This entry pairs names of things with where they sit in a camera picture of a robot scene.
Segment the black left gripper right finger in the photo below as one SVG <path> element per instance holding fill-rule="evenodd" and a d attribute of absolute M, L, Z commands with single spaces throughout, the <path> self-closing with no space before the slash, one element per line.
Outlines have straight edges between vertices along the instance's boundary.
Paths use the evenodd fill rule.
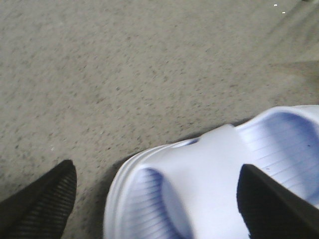
<path fill-rule="evenodd" d="M 318 209 L 252 164 L 241 167 L 238 210 L 252 239 L 317 239 Z"/>

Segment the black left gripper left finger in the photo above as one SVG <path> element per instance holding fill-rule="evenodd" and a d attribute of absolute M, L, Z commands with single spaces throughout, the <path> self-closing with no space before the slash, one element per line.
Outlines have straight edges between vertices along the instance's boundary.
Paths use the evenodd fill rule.
<path fill-rule="evenodd" d="M 59 239 L 74 208 L 77 173 L 64 160 L 0 203 L 2 239 Z"/>

